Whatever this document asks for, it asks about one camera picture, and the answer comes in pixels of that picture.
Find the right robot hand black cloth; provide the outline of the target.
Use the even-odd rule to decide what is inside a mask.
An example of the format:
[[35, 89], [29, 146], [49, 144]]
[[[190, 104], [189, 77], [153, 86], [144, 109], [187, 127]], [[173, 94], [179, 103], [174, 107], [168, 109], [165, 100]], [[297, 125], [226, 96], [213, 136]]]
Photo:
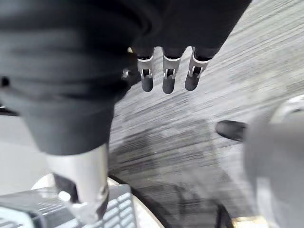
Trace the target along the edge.
[[153, 87], [163, 50], [164, 93], [181, 56], [196, 89], [250, 5], [248, 0], [3, 0], [0, 102], [20, 115], [45, 153], [59, 198], [83, 224], [100, 221], [109, 197], [114, 106], [138, 81]]

